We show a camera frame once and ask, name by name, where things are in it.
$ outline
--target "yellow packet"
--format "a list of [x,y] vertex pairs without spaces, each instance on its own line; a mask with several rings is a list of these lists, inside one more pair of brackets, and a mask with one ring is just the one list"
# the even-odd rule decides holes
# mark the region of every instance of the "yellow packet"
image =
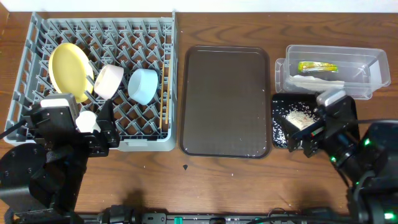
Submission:
[[338,67],[326,62],[299,62],[298,72],[338,72]]

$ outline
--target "white backdrop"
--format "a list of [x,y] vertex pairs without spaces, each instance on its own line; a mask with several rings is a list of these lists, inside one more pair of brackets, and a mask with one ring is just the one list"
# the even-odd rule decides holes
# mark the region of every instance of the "white backdrop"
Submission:
[[398,12],[398,0],[0,0],[8,11]]

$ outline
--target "yellow plate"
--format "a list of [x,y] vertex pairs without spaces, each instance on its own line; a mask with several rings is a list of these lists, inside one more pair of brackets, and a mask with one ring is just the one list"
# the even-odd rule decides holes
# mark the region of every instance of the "yellow plate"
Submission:
[[86,54],[76,45],[60,44],[50,56],[49,72],[52,85],[58,93],[72,93],[77,103],[88,99],[85,90],[93,92],[86,75],[94,79],[93,69]]

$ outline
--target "dish rack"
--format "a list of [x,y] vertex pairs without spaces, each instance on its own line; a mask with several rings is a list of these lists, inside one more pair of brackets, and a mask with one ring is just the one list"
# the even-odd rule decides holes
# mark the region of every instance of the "dish rack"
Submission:
[[[56,93],[49,77],[49,58],[59,44],[70,42],[86,53],[95,78],[106,64],[124,69],[122,82],[112,97],[116,127],[121,136],[118,149],[172,150],[175,147],[177,130],[177,27],[174,12],[172,17],[97,19],[43,19],[33,13],[6,129],[16,124],[33,104],[39,103],[51,93]],[[136,103],[127,93],[129,78],[138,68],[153,69],[159,76],[157,93],[147,105]],[[94,85],[93,79],[87,79]],[[90,110],[98,114],[105,100],[95,92],[86,91],[85,94],[88,100],[78,104],[80,111]],[[4,139],[14,146],[34,142],[33,135],[26,126]]]

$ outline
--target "wooden tabletop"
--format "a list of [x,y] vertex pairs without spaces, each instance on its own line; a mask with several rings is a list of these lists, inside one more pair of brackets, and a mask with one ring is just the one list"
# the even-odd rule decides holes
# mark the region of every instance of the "wooden tabletop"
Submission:
[[[31,13],[0,16],[0,128],[4,128]],[[170,17],[171,13],[41,13],[50,17]],[[178,13],[180,39],[178,99],[185,52],[194,45],[263,48],[274,64],[290,44],[383,49],[392,83],[368,101],[356,101],[358,118],[398,118],[398,14]],[[361,126],[364,134],[366,126]],[[0,156],[12,146],[0,143]],[[178,213],[267,213],[281,207],[330,206],[347,213],[346,187],[324,153],[307,159],[302,152],[273,149],[265,159],[191,157],[170,152],[111,151],[90,158],[76,206],[100,212],[114,204]],[[1,202],[0,213],[7,206]]]

